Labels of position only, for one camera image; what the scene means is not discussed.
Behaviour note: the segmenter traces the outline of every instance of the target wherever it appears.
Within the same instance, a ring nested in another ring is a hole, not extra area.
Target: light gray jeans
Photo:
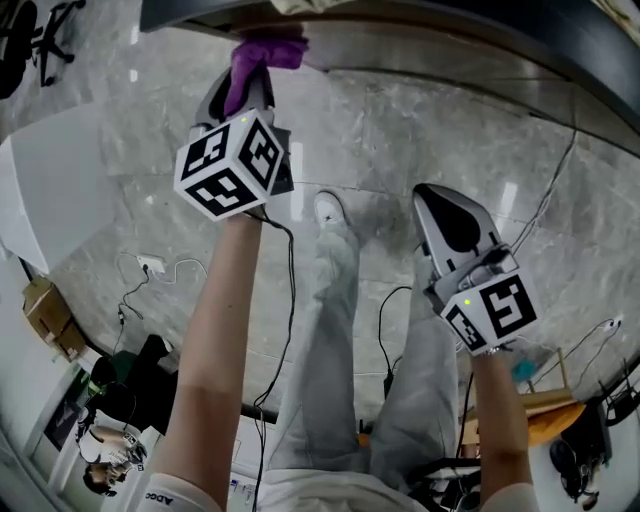
[[[266,468],[369,473],[406,493],[412,469],[454,456],[455,341],[414,287],[404,356],[370,446],[361,448],[353,404],[359,261],[357,239],[346,225],[322,230],[308,332],[289,377]],[[372,343],[371,350],[380,348]]]

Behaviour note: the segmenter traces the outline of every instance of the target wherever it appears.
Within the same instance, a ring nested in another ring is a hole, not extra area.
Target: shoe
[[[333,193],[327,191],[318,192],[314,206],[316,220],[321,228],[325,228],[329,224],[347,223],[342,203]]]

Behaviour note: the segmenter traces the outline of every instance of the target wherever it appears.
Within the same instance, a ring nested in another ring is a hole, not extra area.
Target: orange object
[[[569,428],[585,409],[584,404],[571,404],[529,418],[529,446],[549,441]]]

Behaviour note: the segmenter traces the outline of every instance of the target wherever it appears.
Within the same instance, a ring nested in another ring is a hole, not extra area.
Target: electrical cord
[[[467,412],[469,410],[469,398],[471,396],[471,385],[473,384],[473,372],[469,375],[469,384],[467,384],[467,393],[464,396],[464,411],[462,412],[462,425],[460,425],[460,438],[458,439],[458,448],[456,448],[456,459],[460,457],[462,450],[462,440],[464,439],[464,428],[467,423]]]
[[[276,381],[280,376],[282,365],[284,364],[284,358],[287,354],[287,349],[289,348],[289,344],[291,343],[293,317],[296,311],[297,290],[296,290],[295,260],[294,260],[294,251],[293,251],[294,237],[291,230],[283,226],[279,222],[271,220],[267,215],[267,212],[264,209],[264,207],[262,207],[262,216],[256,215],[252,212],[245,212],[245,213],[256,220],[259,220],[260,222],[269,224],[270,226],[276,229],[280,229],[284,231],[289,237],[289,247],[288,247],[289,285],[291,287],[291,310],[289,312],[289,323],[287,326],[287,342],[285,343],[284,348],[282,349],[282,355],[280,356],[280,360],[278,361],[278,367],[276,369],[275,375],[273,376],[273,379],[271,380],[271,383],[267,387],[266,391],[262,393],[258,398],[256,398],[255,401],[253,402],[254,408],[257,409],[257,411],[260,413],[260,423],[258,423],[257,419],[254,419],[254,424],[256,426],[256,429],[258,430],[258,436],[260,438],[260,466],[258,468],[258,478],[256,479],[256,487],[254,491],[254,500],[253,500],[253,511],[256,512],[258,507],[258,491],[260,490],[260,483],[262,482],[262,471],[264,469],[264,449],[265,449],[266,435],[267,435],[267,427],[264,421],[264,410],[262,409],[262,406],[267,401],[267,398],[269,398],[269,395],[271,394],[271,391],[273,391]]]
[[[609,327],[613,327],[615,323],[615,320],[613,318],[607,318],[606,320],[603,320],[602,322],[600,322],[599,324],[596,324],[592,329],[589,330],[589,332],[587,334],[585,334],[582,339],[576,343],[576,345],[564,356],[564,359],[566,360],[571,354],[573,354],[578,348],[580,348],[580,346],[600,327],[602,327],[603,325],[609,324]],[[542,379],[544,379],[547,375],[549,375],[553,370],[555,370],[558,366],[560,366],[560,362],[558,361],[556,364],[554,364],[551,368],[549,368],[546,372],[544,372],[540,377],[538,377],[538,379],[533,383],[533,385],[535,386],[536,384],[540,383],[540,381]]]
[[[142,314],[127,302],[127,297],[133,295],[138,290],[140,290],[140,288],[142,288],[144,285],[149,283],[149,279],[150,279],[149,278],[149,267],[147,265],[144,265],[142,267],[142,271],[144,272],[144,279],[133,290],[125,293],[122,296],[122,299],[120,300],[120,302],[118,303],[118,322],[120,322],[120,334],[118,335],[118,340],[116,341],[116,344],[113,347],[113,351],[111,353],[112,356],[115,355],[116,349],[118,348],[118,345],[120,344],[120,339],[122,338],[122,333],[124,332],[124,322],[126,320],[126,316],[124,314],[124,311],[122,311],[122,309],[123,308],[127,308],[134,315],[136,315],[140,320],[144,320],[144,317],[142,316]]]
[[[178,267],[180,265],[182,265],[183,263],[190,263],[190,262],[197,263],[198,265],[200,265],[200,268],[204,272],[205,277],[207,277],[207,275],[208,275],[207,274],[207,269],[204,267],[204,265],[202,264],[202,262],[200,260],[197,260],[195,258],[186,258],[184,260],[180,260],[180,261],[176,262],[175,266],[173,267],[173,280],[171,280],[171,281],[165,281],[163,279],[160,279],[158,277],[158,274],[156,274],[155,272],[152,272],[153,273],[153,277],[156,278],[156,281],[158,281],[158,282],[160,282],[162,284],[168,284],[168,285],[176,284],[178,282]]]
[[[124,332],[124,320],[120,322],[120,334],[118,334],[118,341],[116,341],[115,346],[113,347],[113,351],[111,355],[116,355],[116,351],[118,350],[118,345],[120,345],[120,339],[122,338],[122,333]]]
[[[387,376],[384,379],[384,397],[387,398],[387,395],[389,394],[389,391],[391,391],[391,385],[393,384],[393,379],[394,379],[394,375],[393,375],[393,369],[395,368],[396,364],[398,363],[398,361],[400,361],[401,357],[397,358],[395,360],[395,362],[393,363],[393,367],[391,366],[391,363],[389,362],[389,356],[387,355],[387,351],[384,348],[384,345],[382,344],[382,310],[384,309],[384,305],[387,303],[387,301],[393,297],[393,295],[396,292],[399,292],[400,290],[411,290],[411,286],[398,286],[397,288],[393,289],[391,291],[391,293],[389,295],[387,295],[387,298],[384,299],[382,301],[382,305],[380,306],[380,311],[378,312],[378,344],[380,345],[380,349],[382,350],[382,353],[384,354],[384,360],[387,363]]]
[[[558,166],[556,167],[556,170],[553,173],[553,177],[549,182],[549,186],[547,187],[547,190],[542,196],[542,200],[538,204],[536,213],[533,214],[533,217],[531,217],[531,220],[529,220],[529,222],[525,224],[524,228],[522,228],[522,231],[518,235],[518,238],[516,238],[516,241],[513,242],[513,244],[511,244],[511,250],[513,254],[516,254],[520,250],[520,248],[522,247],[522,244],[524,244],[527,238],[529,238],[529,235],[531,235],[531,233],[533,232],[536,226],[536,223],[538,222],[540,217],[542,217],[544,213],[547,211],[547,208],[549,207],[549,203],[551,202],[551,195],[553,194],[553,191],[555,190],[558,184],[560,175],[567,167],[569,156],[573,152],[573,149],[576,146],[577,140],[578,140],[578,131],[574,130],[573,135],[571,137],[571,141],[569,142],[569,145],[565,149],[562,155],[562,158],[560,158],[560,162],[558,162]]]
[[[618,332],[618,329],[620,329],[620,326],[622,325],[622,321],[618,320],[618,324],[616,325],[616,328],[614,329],[614,331],[609,334],[609,336],[607,336],[604,341],[602,342],[602,345],[600,345],[600,348],[598,349],[598,352],[596,352],[596,355],[593,356],[589,362],[587,363],[587,366],[585,366],[584,370],[582,370],[582,373],[580,374],[580,378],[578,379],[578,384],[576,384],[576,386],[573,388],[574,390],[578,389],[580,387],[580,384],[582,384],[582,379],[584,378],[584,376],[587,373],[587,370],[589,370],[589,367],[591,366],[591,364],[598,358],[598,356],[602,353],[602,351],[604,350],[604,347],[607,345],[607,342],[613,338],[616,333]]]

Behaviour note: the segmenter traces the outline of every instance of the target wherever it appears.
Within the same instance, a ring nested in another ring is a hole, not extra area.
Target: teal object
[[[535,364],[528,359],[523,359],[513,367],[511,370],[511,376],[516,382],[526,382],[531,380],[531,377],[536,374],[536,369]]]

